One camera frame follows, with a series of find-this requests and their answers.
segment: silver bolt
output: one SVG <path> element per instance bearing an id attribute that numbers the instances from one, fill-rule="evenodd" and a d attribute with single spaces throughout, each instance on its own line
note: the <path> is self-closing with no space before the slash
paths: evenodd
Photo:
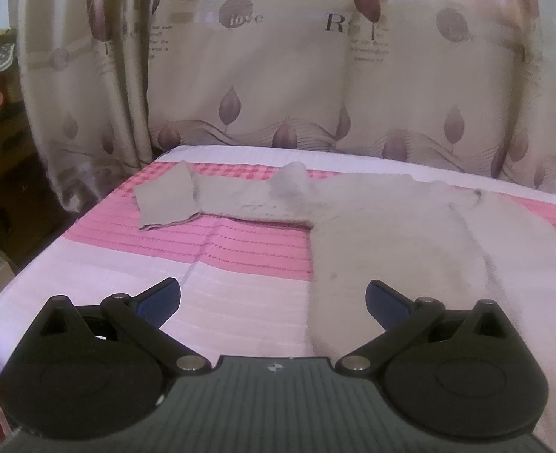
<path id="1" fill-rule="evenodd" d="M 204 368 L 206 360 L 201 356 L 190 354 L 188 356 L 181 356 L 175 364 L 177 368 L 183 371 L 199 371 Z"/>
<path id="2" fill-rule="evenodd" d="M 370 360 L 367 357 L 356 354 L 345 356 L 340 363 L 350 371 L 364 371 L 370 367 Z"/>

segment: pink stripe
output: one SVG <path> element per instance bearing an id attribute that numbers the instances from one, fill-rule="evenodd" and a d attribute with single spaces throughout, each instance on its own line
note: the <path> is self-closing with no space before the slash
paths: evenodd
<path id="1" fill-rule="evenodd" d="M 201 261 L 232 272 L 311 280 L 309 236 L 303 228 L 201 216 L 185 225 L 139 231 L 140 211 L 133 187 L 157 178 L 174 165 L 154 162 L 147 166 L 77 221 L 64 237 L 74 242 L 177 262 Z M 251 180 L 268 179 L 277 170 L 266 165 L 193 163 L 191 166 L 204 175 Z M 336 175 L 317 170 L 309 174 L 315 179 Z M 556 205 L 515 196 L 510 198 L 556 226 Z"/>

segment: robotic device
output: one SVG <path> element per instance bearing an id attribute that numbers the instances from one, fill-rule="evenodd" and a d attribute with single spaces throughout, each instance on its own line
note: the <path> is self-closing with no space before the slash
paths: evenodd
<path id="1" fill-rule="evenodd" d="M 179 300 L 172 278 L 96 306 L 50 298 L 1 374 L 16 430 L 0 452 L 549 451 L 531 433 L 546 378 L 494 301 L 446 310 L 373 281 L 368 311 L 386 332 L 334 367 L 212 368 L 159 330 Z"/>

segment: beige sweater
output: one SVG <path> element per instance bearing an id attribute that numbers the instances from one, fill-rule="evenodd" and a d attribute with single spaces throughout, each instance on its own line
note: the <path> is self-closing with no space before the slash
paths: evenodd
<path id="1" fill-rule="evenodd" d="M 179 163 L 134 190 L 140 228 L 200 213 L 309 226 L 309 333 L 315 352 L 331 359 L 383 332 L 365 307 L 372 279 L 449 308 L 495 299 L 547 376 L 536 434 L 556 450 L 556 230 L 524 207 L 409 176 L 312 180 L 298 162 L 265 181 L 191 174 Z"/>

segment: gray ribbed panel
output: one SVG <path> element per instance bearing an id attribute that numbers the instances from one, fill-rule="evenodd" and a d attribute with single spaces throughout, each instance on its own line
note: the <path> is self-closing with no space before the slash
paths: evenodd
<path id="1" fill-rule="evenodd" d="M 281 365 L 272 371 L 274 364 Z M 367 380 L 324 359 L 224 358 L 179 379 L 138 425 L 90 442 L 18 433 L 2 453 L 547 453 L 531 436 L 497 445 L 437 439 L 395 415 Z"/>

